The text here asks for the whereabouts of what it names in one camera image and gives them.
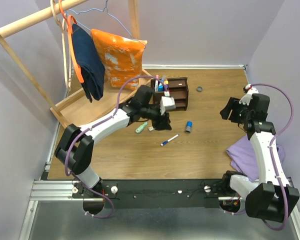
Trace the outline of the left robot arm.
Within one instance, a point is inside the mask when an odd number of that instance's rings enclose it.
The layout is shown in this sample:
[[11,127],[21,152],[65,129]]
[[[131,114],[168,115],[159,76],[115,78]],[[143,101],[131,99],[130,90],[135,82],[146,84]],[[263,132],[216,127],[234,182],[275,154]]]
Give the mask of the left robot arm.
[[159,103],[151,104],[154,90],[142,85],[134,96],[116,106],[107,115],[82,126],[68,125],[55,149],[55,157],[64,164],[66,174],[75,175],[84,185],[83,191],[91,198],[101,191],[101,178],[92,169],[94,146],[117,130],[140,119],[150,120],[157,131],[171,130],[169,110],[176,107],[170,92],[165,91]]

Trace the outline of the white dark-blue marker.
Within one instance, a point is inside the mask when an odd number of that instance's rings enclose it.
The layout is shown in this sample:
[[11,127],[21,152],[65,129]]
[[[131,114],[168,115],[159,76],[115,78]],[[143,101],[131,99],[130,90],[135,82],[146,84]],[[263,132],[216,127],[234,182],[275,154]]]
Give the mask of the white dark-blue marker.
[[168,144],[169,142],[171,142],[172,140],[176,139],[178,136],[179,136],[179,134],[176,134],[173,137],[171,137],[170,139],[167,139],[167,140],[163,141],[160,145],[163,147],[166,144]]

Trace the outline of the green correction tape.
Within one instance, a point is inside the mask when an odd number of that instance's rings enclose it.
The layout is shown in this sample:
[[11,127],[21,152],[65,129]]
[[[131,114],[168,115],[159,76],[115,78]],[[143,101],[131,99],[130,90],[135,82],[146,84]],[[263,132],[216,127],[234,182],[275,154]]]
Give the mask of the green correction tape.
[[135,132],[136,132],[137,134],[140,134],[140,133],[146,128],[147,125],[148,125],[148,122],[147,122],[147,121],[143,122],[143,123],[135,130]]

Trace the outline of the blue grey glue stick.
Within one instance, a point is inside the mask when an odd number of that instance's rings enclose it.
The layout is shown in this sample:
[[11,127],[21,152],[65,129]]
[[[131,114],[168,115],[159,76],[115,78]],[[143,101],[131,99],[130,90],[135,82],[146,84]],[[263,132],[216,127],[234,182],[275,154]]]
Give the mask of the blue grey glue stick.
[[191,133],[191,131],[192,131],[192,126],[193,126],[193,123],[191,122],[191,121],[188,121],[187,123],[186,123],[186,127],[185,127],[185,132],[186,133]]

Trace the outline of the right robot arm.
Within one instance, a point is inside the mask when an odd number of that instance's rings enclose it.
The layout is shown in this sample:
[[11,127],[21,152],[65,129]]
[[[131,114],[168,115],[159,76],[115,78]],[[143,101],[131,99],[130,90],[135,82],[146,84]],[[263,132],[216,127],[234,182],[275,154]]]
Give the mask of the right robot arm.
[[269,96],[252,93],[242,99],[230,97],[220,111],[222,119],[243,125],[258,167],[257,183],[243,173],[228,170],[222,176],[220,191],[226,196],[238,193],[245,201],[245,212],[249,217],[261,219],[264,223],[284,224],[300,193],[290,185],[282,169],[275,126],[267,121],[269,104]]

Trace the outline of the grey round cap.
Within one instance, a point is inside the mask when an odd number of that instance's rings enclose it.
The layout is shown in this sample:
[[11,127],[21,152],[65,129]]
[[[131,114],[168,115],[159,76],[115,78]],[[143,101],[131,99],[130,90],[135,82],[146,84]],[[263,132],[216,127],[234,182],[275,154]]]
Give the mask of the grey round cap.
[[202,91],[203,91],[203,88],[202,88],[201,86],[198,86],[196,90],[197,90],[197,92],[199,92],[199,93],[200,93],[200,92],[202,92]]

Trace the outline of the white pink marker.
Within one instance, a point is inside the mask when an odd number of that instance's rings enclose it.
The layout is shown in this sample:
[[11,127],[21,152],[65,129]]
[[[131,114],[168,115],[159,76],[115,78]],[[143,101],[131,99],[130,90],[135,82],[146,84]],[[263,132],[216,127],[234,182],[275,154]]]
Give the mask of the white pink marker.
[[155,80],[155,85],[154,85],[155,92],[158,91],[158,86],[159,86],[159,81],[157,79],[159,79],[159,75],[158,74],[156,75],[156,80]]

